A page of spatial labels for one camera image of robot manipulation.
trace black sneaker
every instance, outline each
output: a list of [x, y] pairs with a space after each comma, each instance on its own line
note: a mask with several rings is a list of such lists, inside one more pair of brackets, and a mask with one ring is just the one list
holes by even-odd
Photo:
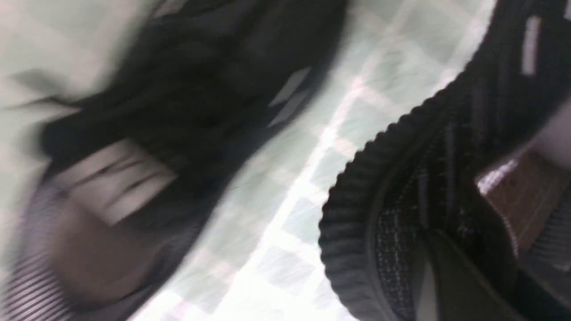
[[127, 319], [176, 270], [248, 157], [318, 90], [346, 9], [161, 2], [111, 84], [41, 129], [51, 163], [23, 217], [9, 319]]
[[541, 149], [532, 148], [540, 130], [570, 93], [570, 6], [499, 0], [465, 70], [368, 142], [339, 175], [323, 207], [319, 243], [325, 273], [355, 317], [550, 319], [532, 317], [521, 304], [533, 291], [521, 289], [529, 270], [519, 253], [532, 252], [541, 228], [524, 237], [514, 222], [535, 226], [538, 218], [528, 211], [510, 220], [486, 193], [498, 173], [523, 159], [550, 173], [543, 186], [556, 187], [550, 205], [541, 205], [543, 223], [562, 201], [568, 182], [528, 158], [537, 157], [530, 150]]

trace black knit fabric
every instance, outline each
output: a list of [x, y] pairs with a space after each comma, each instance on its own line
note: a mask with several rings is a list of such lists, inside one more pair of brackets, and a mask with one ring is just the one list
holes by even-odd
[[[416, 231], [423, 227], [447, 231], [500, 292], [511, 290], [516, 266], [511, 259], [514, 252], [509, 235], [495, 237], [505, 233], [501, 222], [485, 218], [471, 204], [459, 203], [461, 173], [475, 161], [498, 151], [507, 152], [529, 138], [565, 97], [571, 85], [571, 51], [569, 42], [565, 45], [561, 40], [571, 31], [563, 17], [565, 4], [538, 1], [529, 15], [515, 18], [513, 35], [492, 62], [479, 71], [468, 66], [467, 74], [459, 77], [466, 77], [466, 84], [446, 89], [450, 93], [436, 101], [452, 110], [446, 125], [392, 178], [377, 222], [375, 249], [383, 291], [402, 319], [412, 320], [415, 315], [409, 283], [411, 251]], [[542, 19], [537, 74], [525, 76], [521, 72], [522, 43], [527, 19], [534, 15]], [[508, 17], [501, 7], [496, 8], [487, 37], [499, 32], [494, 28]], [[561, 65], [567, 66], [566, 72], [561, 71]], [[563, 246], [565, 240], [554, 234], [563, 235], [566, 230], [564, 226], [558, 228], [546, 236], [550, 238], [546, 246], [551, 247], [554, 242]], [[552, 251], [566, 249], [551, 248], [550, 253], [544, 250], [544, 255], [553, 256]]]
[[[234, 173], [318, 91], [347, 2], [161, 2], [111, 84], [70, 103], [80, 112], [43, 128], [39, 144], [52, 163], [22, 219], [17, 261], [0, 300], [9, 320], [123, 321], [139, 308], [180, 265]], [[169, 3], [185, 5], [165, 9]], [[273, 125], [287, 99], [272, 100], [292, 74], [306, 69], [294, 92], [304, 99], [291, 117]], [[123, 139], [178, 177], [119, 224], [167, 234], [170, 241], [138, 291], [83, 310], [66, 296], [47, 257], [62, 198], [73, 197], [53, 177]]]

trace shoe insole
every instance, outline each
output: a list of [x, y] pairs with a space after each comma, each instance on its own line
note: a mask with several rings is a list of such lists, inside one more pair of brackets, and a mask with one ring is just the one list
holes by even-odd
[[478, 182], [485, 199], [509, 222], [521, 250], [540, 236], [571, 180], [533, 152], [525, 152], [486, 174]]

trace checkered pattern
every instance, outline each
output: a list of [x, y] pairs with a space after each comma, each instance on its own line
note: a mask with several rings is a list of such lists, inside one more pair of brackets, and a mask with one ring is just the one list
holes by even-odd
[[[151, 2], [0, 0], [0, 106], [26, 97], [5, 75], [32, 68], [60, 75], [67, 93], [96, 90]], [[133, 320], [352, 320], [319, 260], [327, 190], [367, 140], [453, 79], [492, 6], [355, 0], [323, 92], [249, 161], [180, 271]], [[45, 164], [30, 156], [31, 125], [58, 111], [0, 113], [2, 280], [23, 206], [17, 200]]]

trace knit sneaker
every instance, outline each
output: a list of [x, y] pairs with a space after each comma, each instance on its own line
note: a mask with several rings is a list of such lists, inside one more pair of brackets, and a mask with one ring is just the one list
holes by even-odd
[[[518, 319], [523, 313], [506, 302], [517, 293], [519, 252], [535, 243], [541, 228], [518, 235], [513, 222], [545, 224], [568, 183], [560, 168], [550, 168], [558, 166], [555, 162], [543, 163], [557, 158], [557, 148], [541, 151], [537, 144], [571, 88], [570, 12], [563, 0], [499, 0], [464, 71], [368, 142], [339, 175], [323, 207], [319, 243], [325, 273], [355, 317], [415, 320], [427, 310], [419, 308], [415, 298], [421, 286], [414, 282], [415, 264], [422, 261], [415, 258], [427, 253], [426, 244], [447, 248], [446, 257], [455, 255], [467, 275], [482, 275], [472, 285], [494, 298], [497, 315], [507, 311], [509, 318]], [[513, 169], [518, 159], [527, 164], [527, 172], [544, 177], [542, 186], [553, 187], [548, 204], [541, 205], [546, 213], [541, 218], [528, 211], [510, 220], [487, 193], [495, 186], [490, 181], [503, 177], [498, 172]], [[436, 253], [444, 257], [445, 250]], [[456, 284], [455, 292], [445, 295], [453, 298], [462, 286]], [[457, 297], [465, 299], [464, 305], [476, 302], [475, 296]], [[444, 303], [435, 303], [433, 310], [439, 304]], [[473, 310], [480, 307], [472, 305]], [[451, 316], [444, 312], [450, 307], [454, 304], [443, 306], [439, 316], [448, 317], [442, 320], [489, 317], [460, 306], [466, 313]]]
[[318, 90], [347, 0], [162, 1], [99, 94], [40, 130], [10, 320], [125, 320], [243, 163]]

